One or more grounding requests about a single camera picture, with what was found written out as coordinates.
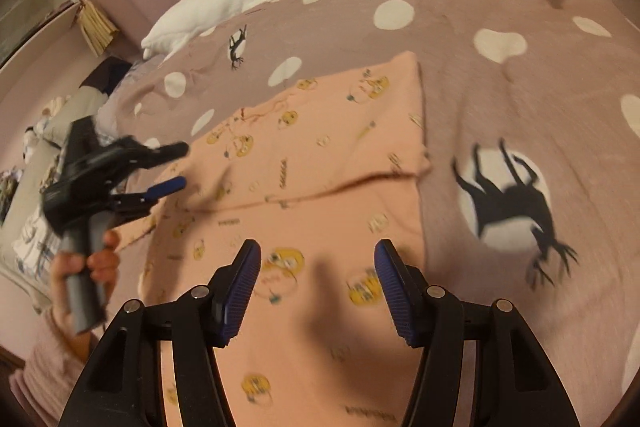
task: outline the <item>human hand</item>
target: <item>human hand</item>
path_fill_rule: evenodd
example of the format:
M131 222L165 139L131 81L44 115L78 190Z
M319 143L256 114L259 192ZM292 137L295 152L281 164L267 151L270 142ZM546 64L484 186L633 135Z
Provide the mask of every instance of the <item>human hand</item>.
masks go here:
M52 317L71 350L83 362L86 362L89 357L91 333L80 335L74 333L74 320L66 292L66 278L69 275L80 273L86 261L87 267L91 270L91 278L104 286L108 302L118 280L120 258L115 253L115 249L119 243L118 234L113 230L108 230L104 234L104 250L92 254L86 260L84 255L78 253L60 252L54 257L51 265L49 286Z

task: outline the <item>pink wall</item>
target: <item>pink wall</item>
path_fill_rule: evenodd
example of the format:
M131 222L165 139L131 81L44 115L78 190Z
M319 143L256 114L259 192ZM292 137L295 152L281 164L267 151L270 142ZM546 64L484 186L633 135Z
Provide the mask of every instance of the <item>pink wall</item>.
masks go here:
M72 94L101 61L73 26L24 72L0 102L0 170L24 166L24 130L38 121L49 100Z

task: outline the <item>cartoon print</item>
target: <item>cartoon print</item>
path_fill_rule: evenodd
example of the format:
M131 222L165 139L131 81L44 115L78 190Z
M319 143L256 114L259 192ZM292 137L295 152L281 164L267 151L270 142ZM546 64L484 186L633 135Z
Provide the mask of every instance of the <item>cartoon print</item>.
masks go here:
M383 297L382 286L374 268L350 277L347 281L349 298L356 306L376 304Z
M242 55L242 51L244 51L244 45L246 45L246 25L244 28L238 30L234 35L231 35L229 39L229 59L231 60L231 69L236 71L241 64L244 62L244 58Z
M185 217L182 219L174 228L174 239L180 239L182 234L187 231L187 229L196 222L195 217Z
M239 224L240 224L239 217L232 217L231 219L223 219L222 221L218 222L219 227L232 227L234 225L239 225Z
M298 113L296 111L286 111L278 120L278 129L286 129L291 127L298 121Z
M175 384L166 388L166 399L172 405L178 405L178 391L175 388Z
M363 139L365 136L367 136L367 134L369 134L369 132L374 129L376 126L376 123L374 121L370 121L369 125L367 125L361 132L360 134L358 134L358 136L356 137L356 140L361 140Z
M398 173L398 172L402 171L401 161L400 161L400 158L398 157L397 154L389 153L387 155L387 158L389 158L389 161L391 162L391 171L392 172Z
M379 411L377 409L366 409L364 407L350 407L344 406L344 412L350 416L359 416L361 418L375 418L376 420L382 420L385 422L397 423L398 419L395 414Z
M410 113L409 120L414 122L420 129L424 129L424 118L422 118L419 114Z
M236 234L234 238L229 242L229 246L231 248L237 248L240 245L242 245L242 243L244 243L244 239L242 238L242 235Z
M231 190L233 190L234 186L231 182L223 182L221 183L216 190L216 201L222 200L225 196L231 194Z
M286 158L280 162L280 188L287 188L287 172L289 162Z
M336 362L344 362L349 358L351 354L351 348L349 346L334 346L330 350L331 358Z
M570 259L577 263L577 253L569 245L560 243L556 237L548 201L542 191L536 187L540 176L523 158L515 155L512 158L507 152L504 139L501 139L500 152L506 167L509 169L513 184L500 189L482 174L479 150L479 144L475 144L473 149L474 179L479 187L467 182L459 174L455 158L451 164L458 185L468 193L473 201L477 217L476 235L478 238L482 239L483 234L490 225L516 217L528 217L533 221L530 233L538 246L538 254L527 268L527 283L532 289L536 288L538 282L542 284L549 282L554 285L553 280L542 266L549 260L549 249L555 250L560 256L562 261L560 275L563 274L562 270L571 275ZM528 180L521 179L513 162L516 162L527 171Z
M305 258L295 248L275 248L262 263L254 292L258 297L279 304L298 287L296 276L305 266Z
M305 80L299 80L296 87L303 91L311 91L318 87L318 81L314 78L306 78Z
M215 145L216 143L218 143L218 141L220 140L220 137L225 133L226 128L223 127L220 130L213 130L211 131L211 133L209 133L209 136L207 136L207 143L209 145Z
M204 240L199 240L193 247L193 258L200 261L204 257Z
M389 218L385 214L374 214L369 219L369 230L371 233L380 233L389 226Z
M351 86L347 100L356 103L367 103L379 98L388 88L389 79L386 76L376 79L363 78Z
M273 403L271 384L264 375L259 373L246 375L242 380L241 386L249 402L261 407L268 407Z
M247 156L253 148L253 136L238 136L234 138L229 145L226 146L225 158L231 158L232 156L243 158L244 156Z

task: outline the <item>gripper handle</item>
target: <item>gripper handle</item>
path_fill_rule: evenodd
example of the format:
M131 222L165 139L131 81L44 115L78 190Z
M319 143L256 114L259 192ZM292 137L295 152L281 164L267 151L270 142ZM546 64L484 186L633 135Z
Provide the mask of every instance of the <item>gripper handle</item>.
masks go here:
M104 248L104 233L111 228L112 212L100 212L89 220L76 221L63 235L61 250L80 253L86 258ZM76 335L91 331L106 321L106 296L102 285L91 279L87 267L66 279L69 309Z

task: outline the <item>gray pillow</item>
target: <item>gray pillow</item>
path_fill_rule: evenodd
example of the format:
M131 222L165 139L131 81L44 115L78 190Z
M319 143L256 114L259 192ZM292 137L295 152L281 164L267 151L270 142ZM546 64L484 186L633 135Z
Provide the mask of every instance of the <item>gray pillow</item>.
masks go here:
M107 99L107 95L95 87L82 86L49 121L43 138L61 148L65 144L71 124L80 118L95 115Z

